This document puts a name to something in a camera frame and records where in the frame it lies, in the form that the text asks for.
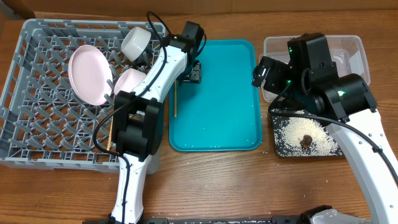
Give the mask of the pink bowl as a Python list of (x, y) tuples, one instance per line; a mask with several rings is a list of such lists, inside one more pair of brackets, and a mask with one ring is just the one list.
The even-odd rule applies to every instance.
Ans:
[(138, 86), (146, 77), (144, 72), (133, 68), (127, 69), (121, 74), (114, 86), (114, 94), (117, 95), (120, 91), (130, 92)]

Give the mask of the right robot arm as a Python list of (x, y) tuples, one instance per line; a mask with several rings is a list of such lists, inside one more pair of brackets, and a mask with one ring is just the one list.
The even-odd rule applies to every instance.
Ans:
[(368, 203), (368, 223), (397, 223), (397, 158), (359, 75), (339, 77), (329, 56), (292, 56), (289, 63), (262, 57), (252, 85), (277, 95), (268, 112), (288, 120), (284, 131), (312, 122), (336, 141)]

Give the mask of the grey bowl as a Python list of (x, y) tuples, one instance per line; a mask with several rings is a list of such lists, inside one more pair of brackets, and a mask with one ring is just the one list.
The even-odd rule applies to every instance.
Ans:
[(121, 52), (128, 60), (136, 60), (146, 49), (150, 42), (151, 33), (140, 27), (135, 27), (129, 31), (121, 44)]

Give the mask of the wooden chopstick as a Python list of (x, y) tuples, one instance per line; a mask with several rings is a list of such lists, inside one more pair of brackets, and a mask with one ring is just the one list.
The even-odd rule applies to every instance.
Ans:
[(112, 148), (112, 133), (113, 133), (113, 118), (111, 119), (110, 129), (109, 129), (109, 136), (108, 136), (108, 144), (106, 150), (109, 152)]
[(178, 83), (175, 81), (174, 83), (174, 118), (177, 117), (177, 86)]

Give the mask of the large white plate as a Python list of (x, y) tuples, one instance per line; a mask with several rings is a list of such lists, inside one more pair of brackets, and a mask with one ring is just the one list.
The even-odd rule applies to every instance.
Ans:
[(79, 99), (94, 106), (106, 103), (105, 95), (112, 93), (107, 81), (112, 77), (106, 57), (96, 47), (82, 45), (72, 53), (68, 78)]

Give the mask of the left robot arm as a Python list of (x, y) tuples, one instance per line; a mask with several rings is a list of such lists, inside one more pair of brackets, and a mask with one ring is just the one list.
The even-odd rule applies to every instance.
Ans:
[(199, 63), (206, 34), (169, 34), (145, 79), (115, 99), (112, 141), (119, 154), (119, 183), (110, 223), (139, 223), (144, 211), (147, 172), (159, 166), (164, 100), (175, 81), (182, 82)]

